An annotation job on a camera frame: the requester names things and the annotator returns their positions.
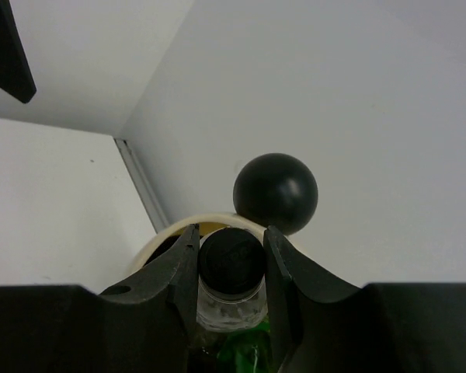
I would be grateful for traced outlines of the aluminium table edge rail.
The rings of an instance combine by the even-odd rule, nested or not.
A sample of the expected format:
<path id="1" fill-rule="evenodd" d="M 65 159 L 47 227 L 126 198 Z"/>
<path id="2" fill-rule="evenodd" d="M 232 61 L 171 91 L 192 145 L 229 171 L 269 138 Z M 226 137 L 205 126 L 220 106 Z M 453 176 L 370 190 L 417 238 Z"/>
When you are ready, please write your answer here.
<path id="1" fill-rule="evenodd" d="M 138 192 L 144 209 L 150 218 L 156 232 L 161 232 L 169 227 L 169 220 L 165 215 L 160 201 L 155 194 L 147 175 L 141 165 L 137 153 L 132 149 L 127 140 L 114 138 L 114 142 L 119 149 L 121 158 Z"/>

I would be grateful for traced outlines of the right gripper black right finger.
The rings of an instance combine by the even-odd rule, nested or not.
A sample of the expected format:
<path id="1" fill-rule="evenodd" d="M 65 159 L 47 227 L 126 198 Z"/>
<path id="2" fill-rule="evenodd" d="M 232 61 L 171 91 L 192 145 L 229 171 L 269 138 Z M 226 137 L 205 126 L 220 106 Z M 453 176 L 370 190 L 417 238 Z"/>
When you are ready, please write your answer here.
<path id="1" fill-rule="evenodd" d="M 466 372 L 466 283 L 356 287 L 263 237 L 278 372 Z"/>

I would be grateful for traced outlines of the green plastic bottle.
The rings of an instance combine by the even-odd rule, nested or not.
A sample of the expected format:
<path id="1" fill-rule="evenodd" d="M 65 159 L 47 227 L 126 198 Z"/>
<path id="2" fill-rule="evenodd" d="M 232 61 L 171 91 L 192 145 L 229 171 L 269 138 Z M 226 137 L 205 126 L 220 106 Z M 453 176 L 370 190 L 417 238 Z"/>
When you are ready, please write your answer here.
<path id="1" fill-rule="evenodd" d="M 270 321 L 230 333 L 217 353 L 217 372 L 274 372 Z"/>

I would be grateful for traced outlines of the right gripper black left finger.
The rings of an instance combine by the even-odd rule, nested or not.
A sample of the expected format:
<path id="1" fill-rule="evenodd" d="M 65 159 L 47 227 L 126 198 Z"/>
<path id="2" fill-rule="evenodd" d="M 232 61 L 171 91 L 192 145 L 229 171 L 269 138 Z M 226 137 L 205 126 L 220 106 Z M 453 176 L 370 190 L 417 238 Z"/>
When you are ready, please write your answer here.
<path id="1" fill-rule="evenodd" d="M 94 294 L 0 287 L 0 372 L 184 372 L 196 322 L 197 225 L 138 272 Z"/>

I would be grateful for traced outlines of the blue label clear bottle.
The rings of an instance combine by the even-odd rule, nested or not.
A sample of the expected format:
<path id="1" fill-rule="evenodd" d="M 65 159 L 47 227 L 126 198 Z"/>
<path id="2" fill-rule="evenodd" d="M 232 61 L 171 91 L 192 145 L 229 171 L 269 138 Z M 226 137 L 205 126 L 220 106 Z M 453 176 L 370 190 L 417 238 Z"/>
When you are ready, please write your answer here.
<path id="1" fill-rule="evenodd" d="M 221 228 L 200 240 L 197 322 L 206 330 L 253 329 L 267 316 L 266 255 L 241 228 Z"/>

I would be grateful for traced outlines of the cream bin with black ears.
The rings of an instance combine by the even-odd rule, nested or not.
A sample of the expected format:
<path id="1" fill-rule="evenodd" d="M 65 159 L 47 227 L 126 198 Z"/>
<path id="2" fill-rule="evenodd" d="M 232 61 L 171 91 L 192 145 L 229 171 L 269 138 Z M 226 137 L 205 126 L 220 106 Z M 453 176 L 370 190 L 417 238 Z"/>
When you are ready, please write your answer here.
<path id="1" fill-rule="evenodd" d="M 179 236 L 188 225 L 198 225 L 205 236 L 220 228 L 235 227 L 263 239 L 271 225 L 291 236 L 315 214 L 318 185 L 312 171 L 299 159 L 283 153 L 260 155 L 246 163 L 233 187 L 233 212 L 195 214 L 162 229 L 140 249 L 129 266 L 138 272 L 169 237 Z"/>

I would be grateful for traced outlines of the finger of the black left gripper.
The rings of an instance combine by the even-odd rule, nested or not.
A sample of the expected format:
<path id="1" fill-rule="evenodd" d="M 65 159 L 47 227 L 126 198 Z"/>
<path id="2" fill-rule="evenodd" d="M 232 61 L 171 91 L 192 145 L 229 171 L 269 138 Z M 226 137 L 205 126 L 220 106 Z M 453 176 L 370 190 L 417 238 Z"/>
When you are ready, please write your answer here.
<path id="1" fill-rule="evenodd" d="M 24 104 L 37 92 L 8 0 L 0 0 L 0 89 Z"/>

